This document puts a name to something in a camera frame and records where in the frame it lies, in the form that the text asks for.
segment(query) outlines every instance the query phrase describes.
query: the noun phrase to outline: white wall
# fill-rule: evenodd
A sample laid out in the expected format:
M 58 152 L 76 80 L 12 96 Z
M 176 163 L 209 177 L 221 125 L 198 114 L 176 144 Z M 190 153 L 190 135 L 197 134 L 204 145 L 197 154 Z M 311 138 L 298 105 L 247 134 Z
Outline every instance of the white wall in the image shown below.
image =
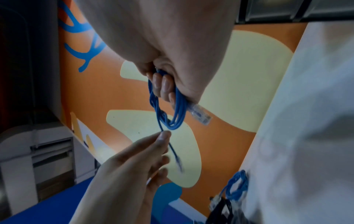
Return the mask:
M 259 223 L 354 223 L 354 22 L 311 23 L 242 164 Z

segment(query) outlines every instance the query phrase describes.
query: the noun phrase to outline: cable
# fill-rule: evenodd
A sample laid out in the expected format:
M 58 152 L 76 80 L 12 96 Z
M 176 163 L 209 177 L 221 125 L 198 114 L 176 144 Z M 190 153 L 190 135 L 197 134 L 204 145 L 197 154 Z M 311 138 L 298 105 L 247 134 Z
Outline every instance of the cable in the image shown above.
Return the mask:
M 237 189 L 231 193 L 230 190 L 232 186 L 238 180 L 240 180 L 240 182 Z M 247 192 L 247 190 L 248 190 L 248 178 L 246 176 L 246 172 L 244 170 L 241 170 L 235 173 L 234 176 L 228 181 L 228 184 L 222 189 L 219 196 L 221 197 L 222 193 L 225 191 L 226 199 L 238 201 L 242 197 L 243 192 Z
M 167 74 L 167 72 L 160 69 L 157 69 L 156 72 L 161 74 L 162 76 Z M 161 122 L 170 130 L 176 130 L 177 128 L 179 128 L 182 125 L 185 118 L 185 114 L 187 112 L 188 103 L 187 100 L 185 99 L 185 96 L 176 87 L 176 106 L 174 109 L 174 116 L 172 120 L 170 120 L 168 119 L 166 112 L 160 109 L 159 98 L 155 96 L 154 92 L 152 91 L 152 83 L 150 80 L 148 81 L 148 86 L 149 86 L 149 93 L 150 93 L 150 99 L 149 99 L 150 105 L 155 109 L 157 122 L 160 126 L 161 131 L 163 131 Z M 171 143 L 169 143 L 169 146 L 174 154 L 174 157 L 176 159 L 180 171 L 183 172 L 181 159 L 176 154 Z

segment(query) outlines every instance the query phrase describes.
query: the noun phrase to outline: person's left hand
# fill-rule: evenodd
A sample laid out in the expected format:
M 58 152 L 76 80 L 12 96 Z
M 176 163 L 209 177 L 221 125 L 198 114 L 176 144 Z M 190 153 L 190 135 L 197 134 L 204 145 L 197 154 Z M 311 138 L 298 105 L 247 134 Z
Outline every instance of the person's left hand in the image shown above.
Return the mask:
M 154 195 L 168 173 L 159 169 L 170 161 L 163 155 L 170 137 L 169 131 L 145 137 L 107 160 L 70 223 L 150 223 Z

